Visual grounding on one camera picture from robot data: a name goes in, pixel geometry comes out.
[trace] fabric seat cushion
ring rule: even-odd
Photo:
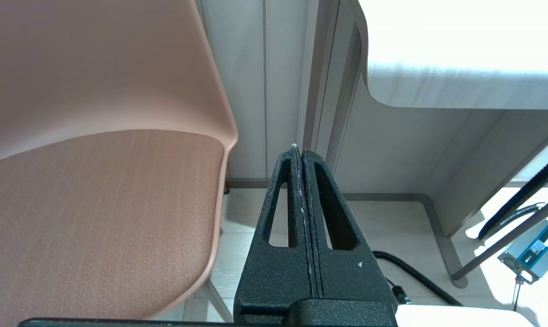
[[[0,160],[0,327],[147,318],[208,265],[223,145],[107,132]]]

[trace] wall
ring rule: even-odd
[[[315,23],[307,16],[316,4],[197,1],[239,132],[229,178],[268,178],[279,153],[297,142],[297,121],[306,105],[301,92],[307,92],[304,77],[310,74],[311,49],[305,44],[314,33],[307,26]]]

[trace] cable connector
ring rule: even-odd
[[[393,295],[397,299],[397,303],[411,304],[411,299],[409,298],[409,296],[407,296],[407,294],[405,293],[405,291],[403,290],[401,286],[397,286],[397,285],[393,286],[392,291],[393,291]]]
[[[524,279],[522,276],[517,275],[515,278],[516,285],[514,286],[514,311],[518,310],[518,298],[520,296],[520,288],[522,288],[522,284],[524,284]]]

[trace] metal rod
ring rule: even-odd
[[[536,213],[526,219],[518,227],[514,228],[511,232],[506,234],[506,236],[501,238],[498,242],[487,248],[482,254],[473,258],[469,263],[461,267],[461,269],[452,275],[452,279],[457,280],[464,277],[467,273],[476,269],[479,265],[486,261],[486,259],[494,255],[494,253],[502,250],[504,246],[512,243],[521,234],[527,232],[527,230],[537,225],[537,223],[541,222],[543,219],[546,219],[546,217],[548,217],[548,204],[542,207],[539,211],[536,211]]]

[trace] textured black metal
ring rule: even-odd
[[[268,241],[284,183],[288,247],[274,247]],[[235,323],[36,318],[19,327],[395,327],[397,305],[326,163],[294,145],[278,157],[268,185],[236,292]]]

